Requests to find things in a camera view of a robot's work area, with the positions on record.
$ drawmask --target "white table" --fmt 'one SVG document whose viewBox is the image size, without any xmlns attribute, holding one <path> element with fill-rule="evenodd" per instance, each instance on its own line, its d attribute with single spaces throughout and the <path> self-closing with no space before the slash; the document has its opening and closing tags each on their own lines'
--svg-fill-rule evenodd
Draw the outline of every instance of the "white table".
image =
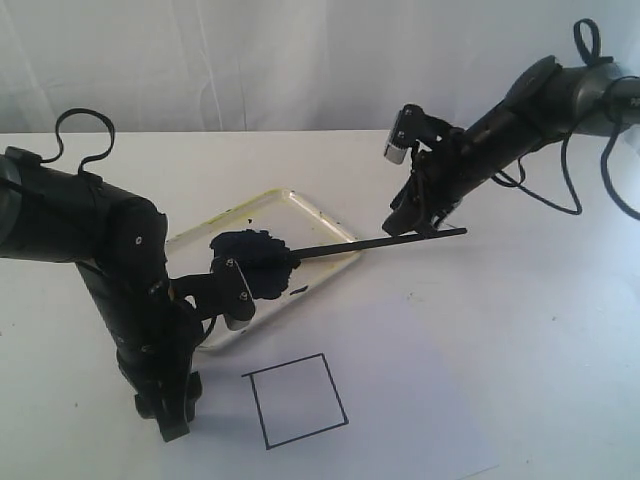
<svg viewBox="0 0 640 480">
<path fill-rule="evenodd" d="M 382 158 L 385 136 L 120 134 L 90 170 L 152 199 L 169 216 L 170 236 L 286 186 L 364 238 L 380 235 L 408 173 Z M 56 167 L 74 171 L 106 136 L 70 134 L 66 143 Z M 475 478 L 640 478 L 640 224 L 604 192 L 603 143 L 576 138 L 570 147 L 582 217 L 489 183 L 450 220 L 467 236 L 370 252 L 293 307 L 303 314 L 406 296 L 501 459 Z M 0 136 L 6 145 L 56 149 L 50 134 Z M 558 154 L 549 147 L 525 161 L 528 185 L 568 204 Z M 620 189 L 640 205 L 637 163 L 616 148 Z M 2 261 L 0 304 L 0 476 L 162 478 L 155 422 L 138 418 L 74 267 Z"/>
</svg>

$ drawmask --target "ink stain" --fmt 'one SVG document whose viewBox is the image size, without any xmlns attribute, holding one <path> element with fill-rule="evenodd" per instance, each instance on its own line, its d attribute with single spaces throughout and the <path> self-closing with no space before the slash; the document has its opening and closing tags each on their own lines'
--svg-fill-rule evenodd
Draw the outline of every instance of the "ink stain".
<svg viewBox="0 0 640 480">
<path fill-rule="evenodd" d="M 288 256 L 291 251 L 284 240 L 273 238 L 267 230 L 224 232 L 211 240 L 214 257 L 233 258 L 251 290 L 253 298 L 275 300 L 289 287 L 289 277 L 300 260 Z M 269 266 L 252 266 L 251 259 L 282 256 L 282 262 Z"/>
<path fill-rule="evenodd" d="M 293 292 L 291 292 L 289 295 L 297 295 L 298 293 L 302 293 L 302 292 L 306 292 L 307 290 L 309 290 L 309 285 L 305 285 L 302 288 L 299 288 L 297 290 L 294 290 Z"/>
</svg>

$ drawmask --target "plastic tray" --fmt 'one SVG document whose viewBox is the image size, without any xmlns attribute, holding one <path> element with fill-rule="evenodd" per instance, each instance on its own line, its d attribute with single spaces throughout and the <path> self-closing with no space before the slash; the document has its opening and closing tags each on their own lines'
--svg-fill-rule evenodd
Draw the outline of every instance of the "plastic tray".
<svg viewBox="0 0 640 480">
<path fill-rule="evenodd" d="M 211 240 L 225 231 L 248 228 L 268 230 L 272 236 L 284 240 L 291 249 L 357 240 L 340 222 L 294 191 L 275 189 L 168 240 L 166 253 L 169 274 L 175 278 L 208 272 L 213 259 L 213 251 L 209 248 Z M 256 315 L 245 329 L 231 331 L 220 318 L 200 348 L 220 349 L 240 335 L 248 334 L 290 303 L 308 295 L 314 287 L 343 270 L 360 255 L 361 252 L 350 252 L 304 260 L 293 271 L 289 288 L 279 298 L 255 301 Z"/>
</svg>

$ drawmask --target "white surface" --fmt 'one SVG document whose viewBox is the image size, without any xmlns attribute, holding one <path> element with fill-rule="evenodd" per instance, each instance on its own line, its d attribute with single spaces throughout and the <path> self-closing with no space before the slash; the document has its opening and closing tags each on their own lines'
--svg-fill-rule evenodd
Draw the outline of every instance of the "white surface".
<svg viewBox="0 0 640 480">
<path fill-rule="evenodd" d="M 203 382 L 217 385 L 200 399 L 206 421 L 165 449 L 164 478 L 186 464 L 192 478 L 455 480 L 498 463 L 406 299 L 328 313 L 285 314 L 280 328 L 202 366 Z M 349 424 L 267 450 L 242 375 L 317 353 Z M 323 370 L 316 358 L 254 376 L 271 445 L 342 422 Z"/>
<path fill-rule="evenodd" d="M 289 189 L 274 189 L 216 216 L 215 218 L 167 242 L 167 270 L 171 278 L 207 273 L 213 251 L 209 244 L 222 232 L 251 228 L 268 230 L 282 239 L 291 249 L 351 242 L 355 237 L 326 212 L 309 203 L 302 195 Z M 321 257 L 303 262 L 290 278 L 289 287 L 275 300 L 255 300 L 256 314 L 251 323 L 240 330 L 229 330 L 221 317 L 201 348 L 220 349 L 258 328 L 292 302 L 304 298 L 326 280 L 340 273 L 362 255 L 349 252 L 331 257 Z"/>
<path fill-rule="evenodd" d="M 637 0 L 1 0 L 0 131 L 71 107 L 120 131 L 389 128 L 410 102 L 468 126 L 536 60 L 580 65 L 583 17 L 640 70 Z"/>
<path fill-rule="evenodd" d="M 406 165 L 382 159 L 386 136 L 122 134 L 92 170 L 153 199 L 169 216 L 169 236 L 214 209 L 287 185 L 370 237 L 381 233 L 408 174 Z M 107 143 L 104 135 L 66 138 L 58 167 L 67 171 Z M 0 144 L 56 151 L 52 135 L 6 135 Z M 500 467 L 475 478 L 637 479 L 640 225 L 604 192 L 603 146 L 577 137 L 569 147 L 582 217 L 487 184 L 451 218 L 468 235 L 365 255 L 287 315 L 405 295 L 500 458 Z M 566 204 L 558 152 L 552 146 L 528 157 L 527 183 Z M 621 194 L 639 207 L 637 156 L 619 145 L 611 163 Z M 74 268 L 3 261 L 0 305 L 2 477 L 162 478 L 165 445 L 155 423 L 138 418 L 113 342 Z M 353 345 L 354 357 L 362 350 Z M 215 382 L 204 387 L 207 395 L 217 390 Z M 242 428 L 233 417 L 197 421 L 219 427 L 223 438 Z M 183 470 L 188 476 L 190 465 Z M 214 476 L 215 467 L 206 478 Z"/>
</svg>

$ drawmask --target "white wall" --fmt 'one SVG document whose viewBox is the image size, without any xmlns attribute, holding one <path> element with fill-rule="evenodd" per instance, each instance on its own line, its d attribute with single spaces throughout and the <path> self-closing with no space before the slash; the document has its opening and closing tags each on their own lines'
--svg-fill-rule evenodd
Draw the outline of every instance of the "white wall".
<svg viewBox="0 0 640 480">
<path fill-rule="evenodd" d="M 637 0 L 0 0 L 0 132 L 73 106 L 125 131 L 386 128 L 407 102 L 468 125 L 538 58 L 578 64 L 585 16 L 640 71 Z"/>
</svg>

